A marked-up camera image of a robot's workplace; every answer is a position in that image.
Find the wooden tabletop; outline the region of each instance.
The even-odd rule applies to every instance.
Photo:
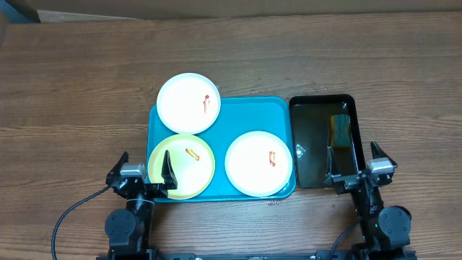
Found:
[[[145,162],[162,84],[197,72],[223,97],[348,93],[368,142],[399,164],[385,204],[413,215],[419,259],[462,259],[462,13],[8,25],[0,49],[0,258],[50,259],[59,216],[105,186],[123,151]],[[75,209],[59,259],[108,250],[107,192]],[[302,253],[355,219],[349,195],[156,205],[164,252]],[[342,242],[360,241],[357,230]]]

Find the wire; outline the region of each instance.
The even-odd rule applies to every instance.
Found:
[[[331,249],[331,253],[329,255],[329,260],[332,260],[333,257],[334,257],[334,252],[335,252],[335,248],[337,248],[337,246],[339,245],[340,241],[344,238],[344,236],[346,234],[348,234],[350,231],[352,231],[354,229],[354,227],[356,227],[356,225],[358,225],[360,222],[361,222],[361,217],[358,218],[358,220],[356,220],[352,225],[350,225],[342,234],[339,235],[339,237],[335,240],[334,244],[332,245],[332,249]]]
[[[59,218],[58,222],[56,223],[56,226],[55,226],[55,229],[53,230],[53,236],[51,237],[51,255],[53,256],[53,260],[57,260],[56,258],[56,251],[55,251],[55,241],[56,241],[56,233],[58,232],[58,228],[59,228],[59,225],[61,224],[61,222],[63,221],[63,219],[65,218],[65,216],[67,216],[67,214],[69,214],[73,209],[77,208],[78,206],[82,205],[83,203],[85,202],[88,202],[90,199],[93,199],[95,198],[96,196],[100,195],[101,193],[107,191],[108,189],[110,188],[110,185],[108,185],[107,187],[105,187],[104,189],[102,189],[101,191],[98,191],[97,193],[91,195],[91,196],[88,196],[87,198],[77,202],[76,204],[72,205],[72,207],[68,208],[62,215],[61,217]]]

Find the tray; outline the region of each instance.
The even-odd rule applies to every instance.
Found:
[[[280,97],[222,98],[217,120],[206,131],[197,134],[212,149],[215,156],[215,174],[209,186],[191,199],[155,199],[156,202],[223,202],[255,199],[283,199],[295,189],[295,168],[289,182],[277,193],[267,197],[252,197],[238,191],[225,172],[225,155],[231,143],[249,131],[267,131],[279,137],[289,148],[293,158],[289,106]],[[160,120],[156,105],[149,114],[147,163],[152,150],[165,138],[174,135]]]

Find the black cable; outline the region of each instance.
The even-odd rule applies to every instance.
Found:
[[[335,240],[334,244],[332,245],[331,253],[329,255],[329,260],[332,260],[332,257],[334,257],[334,252],[335,248],[339,245],[340,241],[344,238],[346,234],[348,234],[350,231],[356,227],[361,222],[361,217],[358,218],[352,225],[350,225],[342,234],[339,235],[339,237]]]
[[[56,258],[56,251],[55,251],[55,241],[56,241],[56,233],[58,232],[58,228],[59,228],[59,225],[61,224],[61,222],[63,221],[63,219],[65,218],[65,216],[67,216],[68,213],[70,213],[73,209],[75,209],[76,207],[82,205],[83,203],[85,202],[88,202],[90,199],[93,199],[95,198],[96,196],[100,195],[101,193],[107,191],[108,189],[110,188],[110,185],[108,185],[107,187],[105,187],[104,189],[102,189],[101,191],[98,191],[97,193],[91,195],[91,196],[88,196],[87,198],[77,202],[76,204],[72,205],[72,207],[68,208],[62,215],[61,217],[59,218],[58,222],[56,223],[56,226],[55,226],[55,229],[53,230],[53,236],[51,237],[51,255],[53,256],[53,260],[57,260]]]

